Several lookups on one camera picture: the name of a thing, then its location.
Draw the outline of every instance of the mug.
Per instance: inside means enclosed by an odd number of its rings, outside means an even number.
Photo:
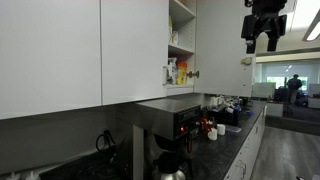
[[[217,130],[212,128],[211,132],[208,133],[208,138],[212,141],[217,140],[218,139]]]
[[[226,126],[223,124],[218,124],[217,129],[219,135],[224,135],[226,133]]]

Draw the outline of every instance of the black countertop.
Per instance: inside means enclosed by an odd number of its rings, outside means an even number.
[[[258,119],[259,114],[265,107],[266,103],[253,101],[252,107],[243,108],[239,115],[238,127],[241,127],[239,133],[226,131],[224,136],[218,136],[216,141],[211,141],[207,135],[200,134],[195,140],[197,148],[193,163],[193,178],[186,170],[187,165],[182,166],[186,171],[188,180],[222,180],[227,174],[231,164],[240,151],[249,132]],[[254,112],[254,115],[248,116],[246,110]],[[95,153],[85,158],[65,164],[51,171],[40,174],[42,180],[124,180],[127,179],[115,168],[115,164],[110,164],[110,159],[115,153],[115,149],[107,150],[106,154]]]
[[[196,158],[192,160],[194,169],[192,179],[222,180],[226,176],[265,105],[265,102],[253,101],[252,107],[243,108],[238,121],[238,127],[241,127],[239,133],[226,131],[226,134],[218,136],[216,141],[209,140],[205,134],[197,138]],[[254,112],[254,115],[246,115],[246,110]]]

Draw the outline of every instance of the gray floor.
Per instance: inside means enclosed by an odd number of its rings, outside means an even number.
[[[320,136],[266,127],[251,180],[320,175]]]

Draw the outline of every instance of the person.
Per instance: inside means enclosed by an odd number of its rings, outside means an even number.
[[[296,101],[298,89],[302,86],[302,82],[300,79],[298,79],[298,77],[298,74],[293,75],[293,78],[289,79],[287,83],[289,87],[289,94],[291,95],[289,97],[291,97],[292,104],[294,104],[294,102]]]

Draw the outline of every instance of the granite countertop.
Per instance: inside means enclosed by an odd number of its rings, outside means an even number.
[[[253,101],[252,107],[243,108],[238,121],[238,127],[241,127],[239,133],[226,131],[226,134],[218,136],[216,141],[211,141],[206,135],[201,134],[195,140],[198,147],[196,158],[192,160],[194,168],[193,180],[222,180],[226,176],[265,105],[265,102]],[[248,116],[244,114],[245,110],[254,112],[254,115]]]

